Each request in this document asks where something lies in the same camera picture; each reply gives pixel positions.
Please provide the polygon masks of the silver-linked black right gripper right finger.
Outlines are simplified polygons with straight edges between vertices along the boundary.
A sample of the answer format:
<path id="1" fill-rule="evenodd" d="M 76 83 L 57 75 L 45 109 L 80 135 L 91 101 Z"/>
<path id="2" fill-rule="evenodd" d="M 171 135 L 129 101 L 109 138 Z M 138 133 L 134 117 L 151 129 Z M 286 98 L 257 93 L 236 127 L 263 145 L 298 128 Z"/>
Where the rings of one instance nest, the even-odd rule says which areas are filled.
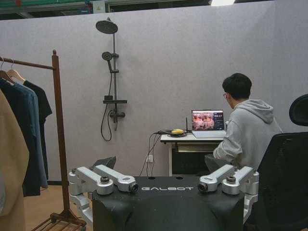
<path id="1" fill-rule="evenodd" d="M 216 191 L 219 185 L 228 195 L 244 193 L 243 222 L 246 222 L 253 204 L 258 201 L 259 173 L 252 167 L 236 170 L 234 166 L 224 165 L 209 175 L 201 176 L 197 188 L 201 193 L 208 193 Z"/>

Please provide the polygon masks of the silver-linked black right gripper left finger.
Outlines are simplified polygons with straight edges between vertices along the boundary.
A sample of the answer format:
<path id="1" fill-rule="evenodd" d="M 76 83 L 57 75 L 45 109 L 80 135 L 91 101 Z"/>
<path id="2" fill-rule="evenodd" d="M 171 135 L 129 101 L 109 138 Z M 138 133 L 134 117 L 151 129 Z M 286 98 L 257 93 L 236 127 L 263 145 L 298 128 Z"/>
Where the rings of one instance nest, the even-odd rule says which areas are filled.
<path id="1" fill-rule="evenodd" d="M 90 207 L 91 198 L 87 198 L 85 193 L 96 191 L 99 195 L 109 195 L 113 193 L 115 186 L 121 192 L 135 193 L 139 188 L 133 176 L 124 175 L 102 164 L 74 168 L 68 179 L 70 201 L 77 206 L 87 223 L 93 222 L 93 213 Z"/>

